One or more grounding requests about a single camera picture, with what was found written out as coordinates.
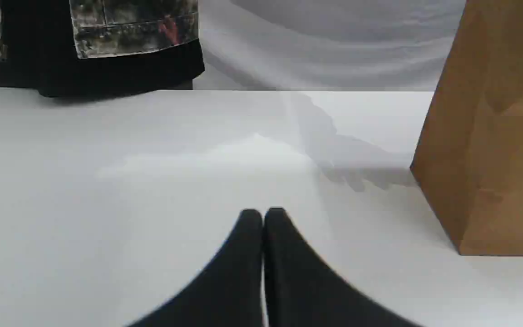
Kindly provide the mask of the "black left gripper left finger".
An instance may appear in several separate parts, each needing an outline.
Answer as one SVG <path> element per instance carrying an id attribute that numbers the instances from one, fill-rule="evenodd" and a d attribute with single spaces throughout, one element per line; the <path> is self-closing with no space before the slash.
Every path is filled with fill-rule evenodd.
<path id="1" fill-rule="evenodd" d="M 263 218 L 244 209 L 213 259 L 135 327 L 261 327 Z"/>

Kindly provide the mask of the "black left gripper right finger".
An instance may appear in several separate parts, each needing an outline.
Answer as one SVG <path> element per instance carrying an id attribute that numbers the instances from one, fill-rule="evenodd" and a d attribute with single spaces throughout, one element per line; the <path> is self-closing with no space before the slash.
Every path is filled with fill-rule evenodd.
<path id="1" fill-rule="evenodd" d="M 414 325 L 346 283 L 282 208 L 264 216 L 264 291 L 271 327 Z"/>

